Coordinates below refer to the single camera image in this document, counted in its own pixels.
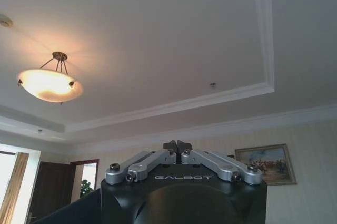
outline logo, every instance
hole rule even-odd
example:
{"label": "logo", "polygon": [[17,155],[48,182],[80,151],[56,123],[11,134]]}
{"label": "logo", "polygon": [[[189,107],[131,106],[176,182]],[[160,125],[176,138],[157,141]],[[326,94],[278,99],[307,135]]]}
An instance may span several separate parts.
{"label": "logo", "polygon": [[183,177],[176,177],[176,176],[155,176],[154,179],[157,180],[210,180],[212,176],[183,176]]}

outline picture frame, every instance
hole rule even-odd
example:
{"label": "picture frame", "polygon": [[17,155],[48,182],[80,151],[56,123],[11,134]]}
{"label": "picture frame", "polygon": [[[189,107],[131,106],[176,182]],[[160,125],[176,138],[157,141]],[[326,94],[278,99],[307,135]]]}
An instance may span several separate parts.
{"label": "picture frame", "polygon": [[260,169],[268,186],[297,184],[286,144],[236,149],[235,157]]}

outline wooden door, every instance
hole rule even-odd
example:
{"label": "wooden door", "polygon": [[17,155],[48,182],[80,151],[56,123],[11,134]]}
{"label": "wooden door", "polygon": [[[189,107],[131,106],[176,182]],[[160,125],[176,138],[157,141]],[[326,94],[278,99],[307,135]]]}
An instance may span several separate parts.
{"label": "wooden door", "polygon": [[75,168],[69,164],[40,163],[29,209],[31,222],[70,203]]}

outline glowing lamp shade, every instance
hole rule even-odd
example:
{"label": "glowing lamp shade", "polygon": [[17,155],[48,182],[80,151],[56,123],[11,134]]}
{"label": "glowing lamp shade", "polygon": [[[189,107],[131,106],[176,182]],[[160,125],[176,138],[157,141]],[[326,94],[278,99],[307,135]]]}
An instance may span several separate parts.
{"label": "glowing lamp shade", "polygon": [[31,95],[48,102],[69,101],[83,93],[77,80],[53,70],[26,70],[17,76],[17,80]]}

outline green leaves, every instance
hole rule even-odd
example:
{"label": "green leaves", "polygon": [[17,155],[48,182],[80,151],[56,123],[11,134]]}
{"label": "green leaves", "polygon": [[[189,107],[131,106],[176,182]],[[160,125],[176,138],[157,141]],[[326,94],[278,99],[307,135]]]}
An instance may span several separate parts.
{"label": "green leaves", "polygon": [[81,183],[81,194],[80,194],[80,198],[89,194],[90,192],[92,192],[94,189],[90,187],[90,182],[88,182],[88,180],[84,179],[82,180]]}

